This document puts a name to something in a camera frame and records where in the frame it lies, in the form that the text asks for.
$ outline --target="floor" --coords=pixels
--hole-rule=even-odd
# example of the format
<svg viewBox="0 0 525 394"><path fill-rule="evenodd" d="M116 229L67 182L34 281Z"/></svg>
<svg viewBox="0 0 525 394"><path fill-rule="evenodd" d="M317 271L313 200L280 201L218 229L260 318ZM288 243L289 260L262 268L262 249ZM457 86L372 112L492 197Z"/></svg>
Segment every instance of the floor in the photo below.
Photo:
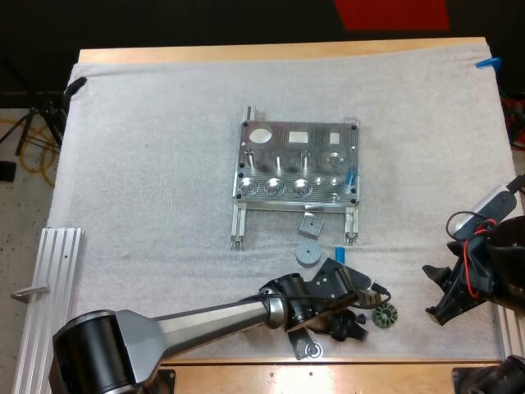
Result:
<svg viewBox="0 0 525 394"><path fill-rule="evenodd" d="M14 121L24 114L25 110L0 109L0 135L9 128L2 120ZM33 133L41 125L42 119L35 119ZM17 163L15 181L0 182L0 387L12 385L26 310L10 294L31 283L40 231L46 225L53 196L53 188L42 175L28 173L14 155L20 132L0 144L0 160ZM28 146L24 152L27 167L39 169L41 152L40 148ZM513 152L513 156L516 172L525 173L525 152ZM45 158L46 165L50 159L51 155ZM51 180L56 167L55 158L46 171Z"/></svg>

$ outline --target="blue clip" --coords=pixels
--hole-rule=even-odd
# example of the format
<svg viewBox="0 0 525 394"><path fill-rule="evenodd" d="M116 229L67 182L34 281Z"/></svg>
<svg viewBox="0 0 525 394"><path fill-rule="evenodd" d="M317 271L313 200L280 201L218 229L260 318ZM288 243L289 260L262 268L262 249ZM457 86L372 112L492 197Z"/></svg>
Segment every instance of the blue clip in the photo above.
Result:
<svg viewBox="0 0 525 394"><path fill-rule="evenodd" d="M345 248L342 246L336 246L336 262L341 264L345 263Z"/></svg>
<svg viewBox="0 0 525 394"><path fill-rule="evenodd" d="M476 68L485 68L489 66L494 67L495 73L498 74L501 68L501 59L499 57L491 57L490 59L481 60L476 63Z"/></svg>

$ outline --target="cable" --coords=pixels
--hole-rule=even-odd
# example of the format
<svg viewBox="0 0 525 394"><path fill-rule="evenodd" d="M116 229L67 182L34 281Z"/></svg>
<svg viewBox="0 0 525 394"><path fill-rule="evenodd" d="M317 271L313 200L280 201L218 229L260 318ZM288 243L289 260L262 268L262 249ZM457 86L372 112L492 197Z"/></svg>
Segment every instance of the cable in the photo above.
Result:
<svg viewBox="0 0 525 394"><path fill-rule="evenodd" d="M12 121L12 120L9 120L9 119L0 119L0 123L3 123L3 124L8 124L8 125L13 125L14 128L17 128L19 126L22 126L22 122L27 118L26 117L22 117L21 119L19 119L18 121ZM27 141L25 140L23 143L22 143L22 146L21 146L21 151L20 151L20 165L22 166L22 168L24 168L29 174L42 174L42 178L45 180L45 182L50 185L51 187L54 187L55 184L54 182L49 178L48 174L46 173L46 171L53 165L53 163L55 162L55 158L57 156L57 151L53 149L53 147L55 146L54 143L52 142L52 139L51 137L48 137L46 136L43 132L47 129L48 127L46 125L40 127L39 129L36 129L32 126L30 126L29 130L34 132L34 134L32 135L27 135L26 138L28 139L33 139L33 140L37 140L37 141L40 141L44 144L46 144L47 146L42 146L40 144L36 144L36 143L33 143L31 141ZM40 140L38 139L37 137L41 135L45 140ZM39 169L35 169L35 168L32 168L30 166L28 166L26 163L25 163L25 149L27 147L27 144L34 144L34 145L37 145L39 146L40 148L42 148L42 152L40 153L40 163L39 163ZM51 150L52 152L52 157L51 157L51 161L49 163L45 163L45 158L46 158L46 155L47 155L47 151L48 150Z"/></svg>
<svg viewBox="0 0 525 394"><path fill-rule="evenodd" d="M467 282L468 294L470 294L470 296L473 299L479 298L479 291L473 290L472 285L470 283L470 273L468 271L468 262L472 260L469 258L468 242L476 236L481 236L481 235L486 234L488 232L488 230L485 228L487 224L491 224L492 226L495 226L497 224L497 221L494 219L488 218L484 223L480 224L477 227L476 231L468 239L464 240L463 242L463 264L465 267L465 280Z"/></svg>
<svg viewBox="0 0 525 394"><path fill-rule="evenodd" d="M480 213L478 212L473 212L473 211L458 211L458 212L454 212L450 215L449 219L446 221L446 224L445 224L445 231L447 233L447 235L452 238L454 241L457 241L457 242L463 242L465 240L467 240L467 238L458 238L457 236L454 236L453 234L450 233L450 230L449 230L449 225L450 225L450 221L455 218L456 216L458 215L461 215L461 214L467 214L467 215L473 215L475 216L476 218L481 218L483 220L488 220L489 218L485 215L481 215Z"/></svg>

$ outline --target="yellow cable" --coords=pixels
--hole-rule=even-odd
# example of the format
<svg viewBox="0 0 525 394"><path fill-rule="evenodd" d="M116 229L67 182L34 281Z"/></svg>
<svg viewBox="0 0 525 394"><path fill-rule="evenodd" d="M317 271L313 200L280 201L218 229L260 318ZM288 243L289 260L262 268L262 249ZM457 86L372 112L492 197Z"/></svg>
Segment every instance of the yellow cable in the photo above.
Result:
<svg viewBox="0 0 525 394"><path fill-rule="evenodd" d="M15 121L12 121L10 119L0 119L0 123L4 123L4 124L8 124L8 125L15 125L16 122ZM48 137L47 135L45 135L43 133L44 130L46 130L48 127L46 125L40 127L38 130L35 129L34 127L30 126L30 131L36 131L35 134L33 135L30 135L30 137L33 137L33 138L36 138L38 135L41 135L49 145L52 145L52 141L51 141L51 138ZM27 141L24 141L22 143L22 146L21 146L21 151L20 151L20 164L21 166L30 174L42 174L42 178L46 181L46 183L48 183L51 187L54 187L55 184L53 183L53 181L51 181L51 179L49 179L49 176L48 174L46 173L46 171L53 165L53 163L55 162L55 157L57 156L56 152L54 150L52 150L52 156L51 156L51 161L48 163L48 164L44 164L45 163L45 157L46 157L46 153L48 150L51 150L51 149L47 149L47 148L42 148L42 153L40 154L40 165L39 165L39 169L36 170L34 168L31 168L29 167L27 164L25 164L25 160L24 160L24 153L25 153L25 147L27 146Z"/></svg>
<svg viewBox="0 0 525 394"><path fill-rule="evenodd" d="M12 121L11 119L0 119L0 123L4 123L4 124L7 124L7 125L12 125L14 126L16 124L15 121ZM25 124L25 121L22 122L20 125L18 125L19 127L22 127L23 125ZM30 130L31 131L36 131L36 129L34 127L30 127Z"/></svg>

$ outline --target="circular hole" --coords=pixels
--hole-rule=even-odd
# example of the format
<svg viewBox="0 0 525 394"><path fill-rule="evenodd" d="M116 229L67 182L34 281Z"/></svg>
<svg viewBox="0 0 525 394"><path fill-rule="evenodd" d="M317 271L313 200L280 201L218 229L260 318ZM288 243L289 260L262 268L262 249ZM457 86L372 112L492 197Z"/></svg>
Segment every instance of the circular hole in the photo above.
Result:
<svg viewBox="0 0 525 394"><path fill-rule="evenodd" d="M243 180L240 181L239 189L242 195L256 195L259 189L259 184L256 181L253 181L252 178L245 176Z"/></svg>
<svg viewBox="0 0 525 394"><path fill-rule="evenodd" d="M272 178L266 182L266 194L270 197L280 197L285 193L285 185L280 179Z"/></svg>
<svg viewBox="0 0 525 394"><path fill-rule="evenodd" d="M255 144L264 144L272 137L272 133L267 129L255 129L249 135L249 138Z"/></svg>
<svg viewBox="0 0 525 394"><path fill-rule="evenodd" d="M298 179L294 183L294 195L296 197L308 197L312 193L312 187L308 183L308 181L304 179Z"/></svg>

